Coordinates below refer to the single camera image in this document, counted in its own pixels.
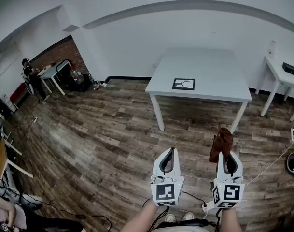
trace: picture frame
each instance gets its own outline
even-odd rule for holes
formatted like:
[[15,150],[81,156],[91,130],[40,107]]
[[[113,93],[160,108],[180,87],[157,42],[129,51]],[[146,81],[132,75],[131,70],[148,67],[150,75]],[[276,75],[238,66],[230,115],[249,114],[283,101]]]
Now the picture frame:
[[172,89],[194,90],[195,89],[195,79],[175,78],[174,83],[172,85]]

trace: wall baseboard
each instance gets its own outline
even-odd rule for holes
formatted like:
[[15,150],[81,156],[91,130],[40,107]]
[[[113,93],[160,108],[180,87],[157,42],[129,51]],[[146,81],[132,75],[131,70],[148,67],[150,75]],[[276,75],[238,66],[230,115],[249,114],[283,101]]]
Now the wall baseboard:
[[106,78],[105,83],[109,82],[110,79],[150,81],[151,77],[146,77],[146,76],[109,76]]
[[[143,81],[150,81],[151,77],[145,77],[145,76],[109,76],[106,78],[105,83],[108,83],[110,81],[110,79],[119,79],[119,80],[143,80]],[[255,93],[256,89],[250,87],[249,91],[251,93]],[[271,92],[269,91],[264,91],[264,90],[260,90],[259,94],[263,94],[263,95],[270,95]],[[279,99],[284,99],[284,95],[281,94],[275,94],[276,98]],[[293,97],[287,97],[287,99],[294,101]]]

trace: white sneaker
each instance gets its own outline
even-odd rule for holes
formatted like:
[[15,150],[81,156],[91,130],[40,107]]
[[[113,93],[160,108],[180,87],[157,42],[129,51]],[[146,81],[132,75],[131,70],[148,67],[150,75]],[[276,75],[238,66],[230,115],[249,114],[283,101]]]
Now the white sneaker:
[[188,220],[193,220],[194,219],[194,215],[192,212],[188,212],[184,215],[182,221],[188,221]]
[[167,214],[165,217],[165,222],[176,222],[176,217],[173,214]]
[[50,97],[50,95],[46,95],[44,101],[47,100],[49,97]]

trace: bottle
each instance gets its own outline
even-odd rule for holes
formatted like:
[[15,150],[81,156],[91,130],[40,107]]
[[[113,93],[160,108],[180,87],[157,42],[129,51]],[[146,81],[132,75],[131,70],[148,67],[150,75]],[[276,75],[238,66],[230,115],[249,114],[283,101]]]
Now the bottle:
[[91,74],[89,74],[88,76],[89,76],[89,80],[90,80],[92,86],[97,87],[98,85],[97,85],[96,81],[93,79],[93,77],[91,76]]
[[71,70],[70,70],[70,75],[73,77],[74,81],[77,83],[77,84],[81,84],[84,82],[84,77],[83,75],[81,75],[81,72],[78,72],[74,66],[71,66],[70,67]]

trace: small white table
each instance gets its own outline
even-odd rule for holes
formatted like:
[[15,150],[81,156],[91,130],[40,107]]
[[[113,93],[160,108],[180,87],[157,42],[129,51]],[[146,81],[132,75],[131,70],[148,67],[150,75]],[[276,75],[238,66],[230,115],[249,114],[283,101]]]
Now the small white table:
[[[175,78],[195,79],[195,89],[172,89]],[[235,131],[248,102],[252,100],[240,65],[229,50],[169,48],[145,91],[150,94],[161,131],[165,126],[156,99],[158,95],[242,103],[230,127],[231,133]]]
[[[266,114],[274,95],[276,94],[278,87],[280,85],[280,83],[284,84],[286,87],[288,87],[286,89],[285,95],[284,95],[284,100],[286,101],[287,97],[289,96],[292,88],[294,88],[294,75],[289,74],[287,72],[284,71],[284,69],[282,68],[282,64],[283,61],[280,61],[278,58],[274,57],[274,58],[270,58],[268,56],[265,56],[264,58],[264,63],[263,63],[263,73],[261,75],[261,78],[259,79],[258,85],[257,85],[257,89],[255,94],[258,94],[262,83],[265,79],[266,73],[267,73],[267,69],[269,68],[273,74],[273,76],[275,77],[276,81],[274,83],[274,87],[272,92],[270,93],[267,102],[264,105],[264,108],[261,112],[261,117],[264,117],[264,115]],[[294,113],[290,118],[290,121],[294,120]]]
[[63,90],[61,89],[61,87],[59,86],[59,84],[56,82],[56,80],[54,79],[54,76],[64,67],[64,66],[66,66],[66,65],[69,65],[69,66],[71,66],[71,64],[70,64],[70,62],[69,61],[64,61],[64,62],[62,62],[62,64],[60,64],[61,62],[58,62],[58,63],[56,63],[56,65],[55,66],[52,66],[52,67],[49,67],[49,68],[47,68],[46,70],[45,70],[45,72],[43,72],[43,71],[41,71],[40,73],[38,73],[38,76],[40,76],[40,78],[41,78],[41,80],[42,80],[42,82],[44,83],[44,85],[46,86],[46,88],[48,89],[48,91],[50,92],[50,93],[52,93],[51,92],[51,90],[50,90],[50,88],[48,87],[48,85],[46,84],[46,82],[45,82],[45,79],[51,79],[54,83],[55,83],[55,85],[56,85],[56,87],[60,90],[60,92],[62,93],[62,95],[65,95],[65,93],[63,92]]

